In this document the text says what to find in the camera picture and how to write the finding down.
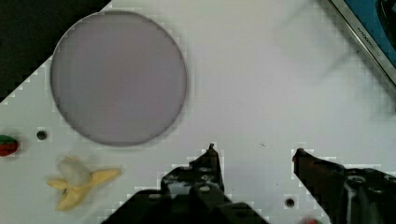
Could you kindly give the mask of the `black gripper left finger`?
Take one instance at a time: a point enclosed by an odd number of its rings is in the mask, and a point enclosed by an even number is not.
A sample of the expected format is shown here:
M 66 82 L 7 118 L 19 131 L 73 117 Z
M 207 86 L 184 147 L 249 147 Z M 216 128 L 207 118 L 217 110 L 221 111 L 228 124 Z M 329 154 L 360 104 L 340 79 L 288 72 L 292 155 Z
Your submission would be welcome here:
M 194 187 L 203 186 L 224 191 L 219 153 L 215 150 L 214 143 L 210 143 L 200 157 L 190 161 L 187 166 L 174 168 L 161 180 L 161 192 L 172 198 L 188 195 Z

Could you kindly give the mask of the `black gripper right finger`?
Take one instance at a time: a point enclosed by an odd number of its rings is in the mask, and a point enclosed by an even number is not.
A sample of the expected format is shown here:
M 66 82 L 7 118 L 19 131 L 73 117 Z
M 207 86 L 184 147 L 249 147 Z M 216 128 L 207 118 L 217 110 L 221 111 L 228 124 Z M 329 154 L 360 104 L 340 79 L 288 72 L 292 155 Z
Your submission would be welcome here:
M 374 168 L 346 168 L 302 148 L 292 161 L 293 172 L 332 224 L 396 224 L 393 175 Z

